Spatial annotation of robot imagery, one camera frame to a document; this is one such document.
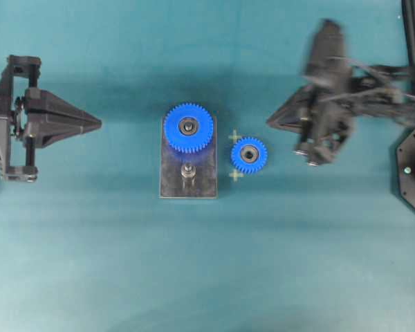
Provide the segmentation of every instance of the gear teeth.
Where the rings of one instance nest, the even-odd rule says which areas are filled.
[[[241,149],[246,145],[252,145],[259,153],[258,159],[253,163],[247,163],[241,158]],[[253,174],[258,172],[266,164],[268,150],[264,144],[256,138],[246,137],[238,140],[231,152],[232,164],[236,169],[244,174]]]
[[[193,136],[183,136],[178,128],[182,118],[196,118],[199,131]],[[186,102],[174,107],[165,117],[164,132],[169,145],[184,154],[194,154],[204,149],[212,140],[214,121],[203,107]]]

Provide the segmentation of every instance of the teal surface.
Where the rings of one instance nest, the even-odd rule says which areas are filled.
[[[407,63],[399,0],[0,0],[0,72],[39,56],[40,86],[104,123],[38,151],[37,183],[0,181],[0,331],[415,332],[403,129],[359,119],[310,168],[265,125],[325,17],[352,57]],[[218,118],[215,201],[158,198],[160,117],[189,101]],[[237,182],[233,129],[269,153]]]

